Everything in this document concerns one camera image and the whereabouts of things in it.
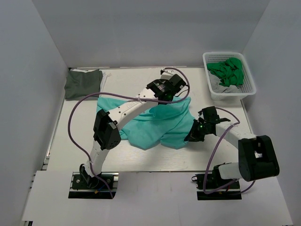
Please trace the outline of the teal t-shirt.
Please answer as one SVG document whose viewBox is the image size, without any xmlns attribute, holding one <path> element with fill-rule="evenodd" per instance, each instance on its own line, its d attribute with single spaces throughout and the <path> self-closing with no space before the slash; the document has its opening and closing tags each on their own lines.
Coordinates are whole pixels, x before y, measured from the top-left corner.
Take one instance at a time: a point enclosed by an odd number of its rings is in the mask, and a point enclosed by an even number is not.
<svg viewBox="0 0 301 226">
<path fill-rule="evenodd" d="M 194 120 L 190 102 L 187 97 L 179 103 L 157 105 L 144 111 L 119 131 L 121 139 L 143 150 L 159 143 L 173 149 L 183 148 Z"/>
</svg>

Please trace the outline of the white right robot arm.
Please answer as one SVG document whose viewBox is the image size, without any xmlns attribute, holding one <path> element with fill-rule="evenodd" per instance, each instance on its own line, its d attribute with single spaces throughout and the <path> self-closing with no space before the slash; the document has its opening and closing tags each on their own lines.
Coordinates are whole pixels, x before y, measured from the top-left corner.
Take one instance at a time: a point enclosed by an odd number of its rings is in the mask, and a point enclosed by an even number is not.
<svg viewBox="0 0 301 226">
<path fill-rule="evenodd" d="M 238 150 L 238 162 L 217 167 L 221 179 L 244 179 L 250 182 L 279 175 L 280 168 L 270 137 L 244 132 L 227 118 L 213 121 L 199 118 L 194 120 L 184 140 L 203 142 L 205 136 L 210 134 L 226 140 Z"/>
</svg>

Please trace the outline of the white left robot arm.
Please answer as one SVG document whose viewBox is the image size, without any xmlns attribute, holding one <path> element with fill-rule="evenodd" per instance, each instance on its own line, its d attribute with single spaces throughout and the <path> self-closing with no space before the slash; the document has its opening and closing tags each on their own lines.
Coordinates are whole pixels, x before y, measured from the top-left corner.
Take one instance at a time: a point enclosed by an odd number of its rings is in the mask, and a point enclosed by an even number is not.
<svg viewBox="0 0 301 226">
<path fill-rule="evenodd" d="M 170 103 L 184 86 L 186 82 L 178 75 L 168 80 L 157 79 L 149 83 L 135 100 L 129 100 L 109 111 L 98 111 L 93 127 L 94 144 L 90 153 L 91 159 L 80 166 L 81 178 L 87 184 L 95 181 L 95 177 L 102 173 L 108 152 L 121 142 L 119 131 L 144 111 L 158 104 Z"/>
</svg>

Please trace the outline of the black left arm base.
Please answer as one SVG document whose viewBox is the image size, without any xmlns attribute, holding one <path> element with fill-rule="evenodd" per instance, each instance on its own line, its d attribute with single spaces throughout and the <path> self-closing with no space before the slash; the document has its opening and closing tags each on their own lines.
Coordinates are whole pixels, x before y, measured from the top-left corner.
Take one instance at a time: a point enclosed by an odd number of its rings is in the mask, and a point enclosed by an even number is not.
<svg viewBox="0 0 301 226">
<path fill-rule="evenodd" d="M 112 197 L 115 197 L 118 187 L 118 173 L 103 173 L 101 178 L 109 185 Z M 96 179 L 92 185 L 87 185 L 79 172 L 73 172 L 69 189 L 69 199 L 111 199 L 111 194 L 104 182 Z"/>
</svg>

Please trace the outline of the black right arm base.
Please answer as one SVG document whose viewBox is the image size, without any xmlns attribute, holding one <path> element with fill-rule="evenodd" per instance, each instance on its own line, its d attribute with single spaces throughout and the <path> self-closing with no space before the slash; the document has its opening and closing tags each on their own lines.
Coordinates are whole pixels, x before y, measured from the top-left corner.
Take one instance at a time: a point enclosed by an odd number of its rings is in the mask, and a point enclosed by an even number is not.
<svg viewBox="0 0 301 226">
<path fill-rule="evenodd" d="M 228 201 L 228 200 L 241 200 L 242 196 L 240 194 L 240 184 L 237 180 L 230 185 L 232 179 L 221 179 L 219 176 L 213 176 L 212 173 L 207 175 L 206 181 L 206 191 L 211 192 L 214 189 L 222 187 L 218 191 L 205 194 L 203 190 L 203 181 L 205 174 L 196 174 L 192 176 L 191 180 L 197 185 L 197 200 L 198 201 Z"/>
</svg>

